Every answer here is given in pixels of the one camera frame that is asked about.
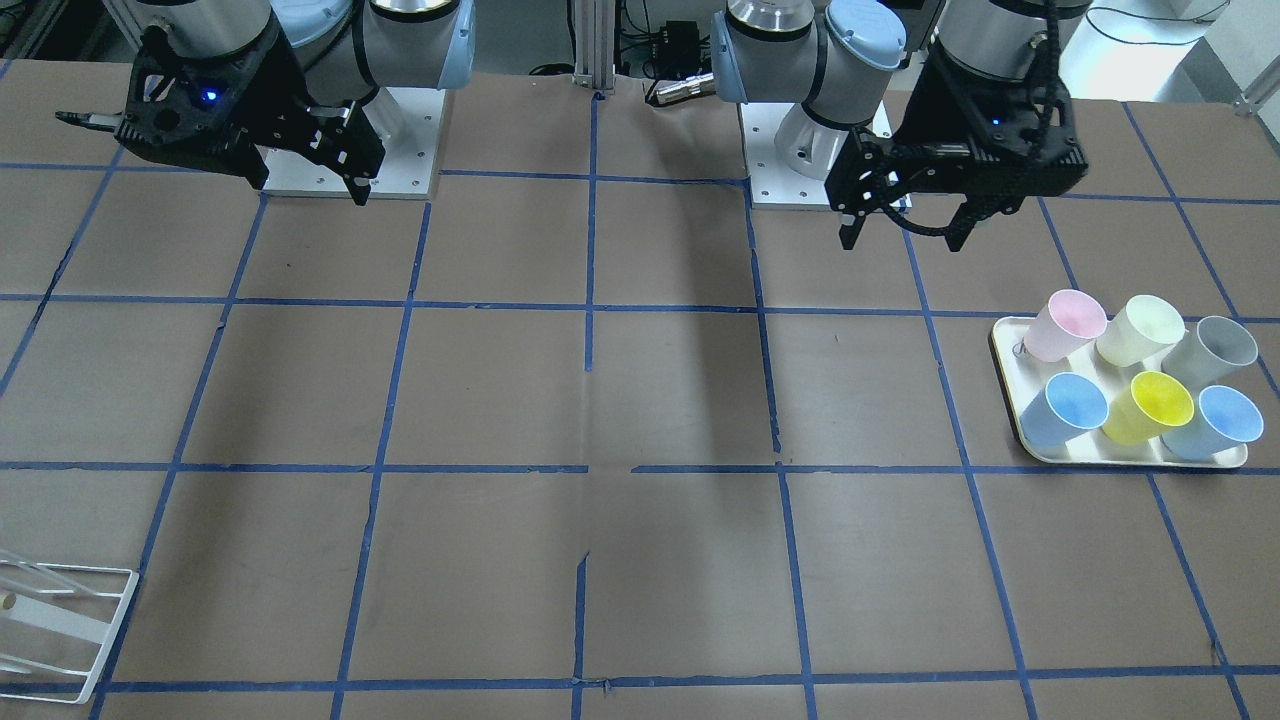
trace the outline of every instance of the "pink cup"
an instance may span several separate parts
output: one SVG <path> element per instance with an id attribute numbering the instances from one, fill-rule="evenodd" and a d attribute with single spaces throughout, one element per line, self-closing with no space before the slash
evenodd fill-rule
<path id="1" fill-rule="evenodd" d="M 1078 290 L 1060 290 L 1027 329 L 1023 345 L 1037 360 L 1057 363 L 1107 329 L 1107 311 Z"/>

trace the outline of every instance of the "tray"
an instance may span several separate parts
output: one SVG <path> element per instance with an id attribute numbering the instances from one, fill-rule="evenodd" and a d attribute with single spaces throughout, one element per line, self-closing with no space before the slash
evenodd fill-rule
<path id="1" fill-rule="evenodd" d="M 1129 380 L 1142 370 L 1158 370 L 1167 350 L 1130 368 L 1116 368 L 1098 356 L 1093 343 L 1068 355 L 1057 363 L 1043 363 L 1021 350 L 1023 336 L 1030 327 L 1030 318 L 1001 318 L 991 329 L 991 352 L 1005 389 L 1005 402 L 1012 420 L 1018 441 L 1033 457 L 1055 465 L 1142 465 L 1165 468 L 1206 468 L 1226 470 L 1244 465 L 1249 457 L 1247 446 L 1224 450 L 1208 460 L 1185 460 L 1174 455 L 1160 438 L 1137 446 L 1120 445 L 1101 429 L 1091 430 L 1059 447 L 1038 447 L 1023 437 L 1020 416 L 1023 410 L 1044 388 L 1044 383 L 1059 373 L 1073 372 L 1089 378 L 1102 388 L 1107 401 L 1114 400 L 1129 386 Z"/>

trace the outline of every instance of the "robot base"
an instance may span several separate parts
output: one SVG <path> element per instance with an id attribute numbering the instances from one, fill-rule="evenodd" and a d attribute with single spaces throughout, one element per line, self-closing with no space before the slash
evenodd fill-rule
<path id="1" fill-rule="evenodd" d="M 744 102 L 739 108 L 742 118 L 742 150 L 751 177 L 751 204 L 763 210 L 829 211 L 823 181 L 792 170 L 778 158 L 773 145 L 773 137 L 791 110 L 791 104 Z M 881 137 L 892 135 L 883 104 L 876 110 L 872 131 Z M 910 206 L 909 197 L 899 202 L 901 209 Z"/>
<path id="2" fill-rule="evenodd" d="M 387 147 L 387 159 L 370 183 L 375 200 L 430 200 L 439 169 L 445 91 L 388 88 L 404 115 L 404 129 Z M 342 178 L 301 155 L 270 150 L 271 176 L 264 192 L 284 197 L 348 197 Z"/>

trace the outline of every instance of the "cup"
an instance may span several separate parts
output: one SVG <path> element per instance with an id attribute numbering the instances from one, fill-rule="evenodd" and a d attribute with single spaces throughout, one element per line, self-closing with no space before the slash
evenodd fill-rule
<path id="1" fill-rule="evenodd" d="M 1190 423 L 1194 414 L 1196 404 L 1183 383 L 1144 370 L 1133 378 L 1126 392 L 1111 401 L 1111 415 L 1102 432 L 1120 445 L 1140 445 Z"/>
<path id="2" fill-rule="evenodd" d="M 1078 290 L 1060 290 L 1036 315 L 1023 346 L 1037 360 L 1057 363 L 1107 329 L 1107 313 Z"/>
<path id="3" fill-rule="evenodd" d="M 1258 359 L 1258 343 L 1244 325 L 1210 315 L 1165 356 L 1160 369 L 1197 391 L 1247 368 Z"/>
<path id="4" fill-rule="evenodd" d="M 1098 355 L 1117 368 L 1140 363 L 1183 340 L 1187 325 L 1172 305 L 1155 295 L 1135 295 L 1098 338 Z"/>
<path id="5" fill-rule="evenodd" d="M 1102 389 L 1076 373 L 1050 378 L 1019 418 L 1023 437 L 1041 447 L 1056 447 L 1106 421 L 1107 398 Z"/>
<path id="6" fill-rule="evenodd" d="M 1196 397 L 1196 418 L 1160 436 L 1165 447 L 1187 460 L 1206 460 L 1262 437 L 1262 413 L 1235 388 L 1208 386 Z"/>

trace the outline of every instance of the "blue cup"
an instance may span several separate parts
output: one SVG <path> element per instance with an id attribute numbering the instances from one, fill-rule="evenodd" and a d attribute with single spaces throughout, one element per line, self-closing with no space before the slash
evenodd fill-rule
<path id="1" fill-rule="evenodd" d="M 1023 437 L 1039 447 L 1056 447 L 1101 428 L 1107 414 L 1107 398 L 1093 380 L 1076 373 L 1059 373 L 1023 410 Z"/>
<path id="2" fill-rule="evenodd" d="M 1187 460 L 1207 460 L 1216 452 L 1262 437 L 1262 414 L 1238 389 L 1210 386 L 1196 397 L 1192 421 L 1160 436 L 1165 447 Z"/>

